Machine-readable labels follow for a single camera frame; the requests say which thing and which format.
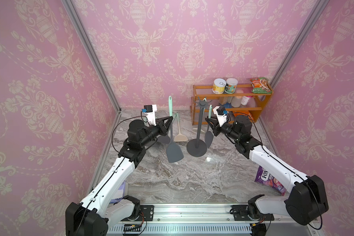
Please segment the mint grey solid spatula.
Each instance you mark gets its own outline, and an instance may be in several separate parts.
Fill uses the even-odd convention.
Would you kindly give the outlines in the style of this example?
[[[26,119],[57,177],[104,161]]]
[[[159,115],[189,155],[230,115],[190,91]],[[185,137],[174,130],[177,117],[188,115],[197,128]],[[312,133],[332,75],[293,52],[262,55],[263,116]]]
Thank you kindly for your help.
[[[166,149],[166,154],[167,154],[167,159],[169,163],[175,163],[179,162],[184,158],[184,154],[180,148],[179,145],[177,145],[174,140],[173,140],[173,122],[174,122],[174,116],[173,116],[173,100],[172,97],[169,96],[168,98],[169,102],[169,115],[172,117],[171,125],[170,125],[170,142],[167,146]]]

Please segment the beige long-handled spatula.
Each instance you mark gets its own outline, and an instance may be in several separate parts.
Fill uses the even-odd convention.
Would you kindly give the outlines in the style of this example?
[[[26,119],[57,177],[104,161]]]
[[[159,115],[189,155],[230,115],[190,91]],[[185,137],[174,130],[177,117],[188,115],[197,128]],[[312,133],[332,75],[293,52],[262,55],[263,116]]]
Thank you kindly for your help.
[[[187,142],[188,137],[186,135],[183,135],[181,132],[180,115],[178,112],[176,112],[176,118],[177,118],[177,124],[178,124],[178,134],[175,136],[174,141],[175,142]]]

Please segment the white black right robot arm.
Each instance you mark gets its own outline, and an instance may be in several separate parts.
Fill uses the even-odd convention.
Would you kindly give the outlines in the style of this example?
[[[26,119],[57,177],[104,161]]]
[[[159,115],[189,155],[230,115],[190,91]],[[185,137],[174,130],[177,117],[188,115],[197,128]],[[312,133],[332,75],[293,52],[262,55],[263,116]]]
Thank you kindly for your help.
[[[250,199],[248,214],[251,218],[257,219],[262,214],[279,214],[289,216],[305,226],[329,210],[324,181],[317,175],[308,176],[269,151],[252,136],[252,121],[246,115],[237,116],[233,124],[228,123],[224,116],[205,120],[214,136],[225,135],[240,154],[263,167],[289,193],[287,197],[261,194]]]

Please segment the mint grey ladle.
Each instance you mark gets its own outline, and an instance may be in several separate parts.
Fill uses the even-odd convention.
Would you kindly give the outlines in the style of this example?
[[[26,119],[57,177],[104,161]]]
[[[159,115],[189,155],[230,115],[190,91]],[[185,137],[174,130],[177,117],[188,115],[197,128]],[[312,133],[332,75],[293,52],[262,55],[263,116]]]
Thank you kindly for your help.
[[[209,106],[208,117],[207,117],[208,119],[211,118],[211,113],[212,113],[212,105]],[[207,148],[210,148],[212,141],[213,141],[213,134],[210,131],[210,124],[209,122],[207,122],[207,129],[205,133],[205,143]]]

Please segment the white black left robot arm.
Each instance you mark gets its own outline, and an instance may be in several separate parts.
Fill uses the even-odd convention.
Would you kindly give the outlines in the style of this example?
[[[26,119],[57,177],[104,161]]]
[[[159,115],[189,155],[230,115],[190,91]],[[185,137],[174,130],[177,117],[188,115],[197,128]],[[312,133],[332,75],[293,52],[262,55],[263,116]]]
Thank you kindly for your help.
[[[109,229],[123,219],[140,215],[140,201],[124,196],[110,206],[110,201],[127,177],[134,172],[146,154],[146,144],[166,136],[173,125],[173,117],[158,118],[145,126],[142,120],[129,124],[128,138],[118,158],[98,185],[80,202],[71,203],[65,211],[65,232],[68,236],[105,236]]]

